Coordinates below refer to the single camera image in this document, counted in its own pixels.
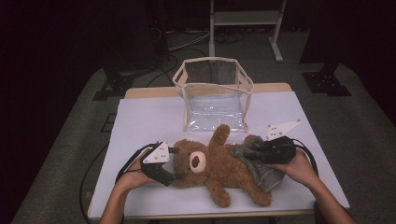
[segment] metal stand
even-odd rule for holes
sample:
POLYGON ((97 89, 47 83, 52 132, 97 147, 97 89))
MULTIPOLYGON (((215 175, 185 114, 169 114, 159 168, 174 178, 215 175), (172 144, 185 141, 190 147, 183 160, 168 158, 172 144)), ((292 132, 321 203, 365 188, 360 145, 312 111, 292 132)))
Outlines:
POLYGON ((287 0, 282 0, 279 10, 268 11, 226 11, 215 12, 214 0, 210 1, 210 40, 209 56, 215 56, 215 26, 219 25, 263 25, 274 24, 276 26, 273 37, 269 38, 271 48, 278 63, 283 62, 277 46, 280 25, 282 23, 287 0))
POLYGON ((339 62, 326 62, 319 72, 303 73, 306 84, 312 93, 327 93, 329 96, 350 96, 334 75, 339 62))

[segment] wooden table edge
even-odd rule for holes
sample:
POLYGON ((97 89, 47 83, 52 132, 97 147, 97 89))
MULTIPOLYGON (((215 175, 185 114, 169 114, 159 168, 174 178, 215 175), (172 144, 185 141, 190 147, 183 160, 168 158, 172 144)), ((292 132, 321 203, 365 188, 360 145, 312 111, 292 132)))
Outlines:
MULTIPOLYGON (((253 92, 291 91, 288 83, 255 83, 253 92)), ((132 88, 125 93, 125 99, 175 97, 178 96, 175 87, 132 88)))
POLYGON ((306 216, 313 215, 314 210, 292 210, 292 211, 268 211, 268 212, 235 212, 216 214, 191 214, 172 216, 146 216, 146 217, 125 217, 127 219, 192 219, 192 218, 232 218, 232 217, 285 217, 285 216, 306 216))

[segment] teddy bear leg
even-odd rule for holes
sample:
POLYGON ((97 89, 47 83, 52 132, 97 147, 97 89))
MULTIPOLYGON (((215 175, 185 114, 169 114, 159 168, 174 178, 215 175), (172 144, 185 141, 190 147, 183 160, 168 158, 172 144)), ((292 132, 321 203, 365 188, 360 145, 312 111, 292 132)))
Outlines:
POLYGON ((251 200, 261 206, 261 207, 267 207, 271 204, 272 201, 272 194, 271 192, 266 193, 263 189, 261 189, 256 182, 254 182, 253 179, 252 181, 246 181, 244 182, 243 186, 241 186, 241 189, 243 189, 247 194, 250 196, 251 200))
POLYGON ((228 207, 231 204, 230 194, 216 180, 207 180, 206 187, 210 192, 210 197, 219 207, 228 207))

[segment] white tabletop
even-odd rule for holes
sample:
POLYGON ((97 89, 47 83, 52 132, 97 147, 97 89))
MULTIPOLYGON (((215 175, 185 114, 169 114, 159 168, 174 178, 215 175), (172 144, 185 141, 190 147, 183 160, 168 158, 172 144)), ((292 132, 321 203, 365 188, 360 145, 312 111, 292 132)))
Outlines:
MULTIPOLYGON (((142 146, 165 141, 172 146, 187 138, 207 144, 210 132, 183 132, 184 101, 180 97, 159 97, 120 100, 118 115, 110 138, 106 158, 99 175, 90 218, 99 218, 105 209, 116 175, 122 165, 142 146)), ((247 112, 249 133, 266 135, 269 124, 300 119, 302 123, 287 134, 302 141, 313 153, 319 176, 341 205, 348 208, 347 198, 328 163, 303 109, 293 91, 253 93, 247 112)), ((227 143, 242 143, 247 133, 231 133, 227 143)), ((172 172, 172 162, 163 167, 172 172)), ((295 215, 296 211, 312 211, 314 197, 304 186, 285 176, 280 186, 273 190, 269 207, 259 207, 241 189, 227 189, 231 206, 219 208, 210 199, 205 187, 178 189, 158 183, 134 189, 128 195, 126 217, 222 217, 261 216, 278 213, 295 215)))

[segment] shelf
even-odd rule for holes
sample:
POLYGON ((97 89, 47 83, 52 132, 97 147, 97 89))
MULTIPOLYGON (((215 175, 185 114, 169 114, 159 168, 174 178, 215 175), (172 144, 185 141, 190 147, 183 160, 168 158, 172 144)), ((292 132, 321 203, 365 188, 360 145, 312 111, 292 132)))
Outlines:
POLYGON ((278 10, 215 12, 214 25, 276 24, 278 10))

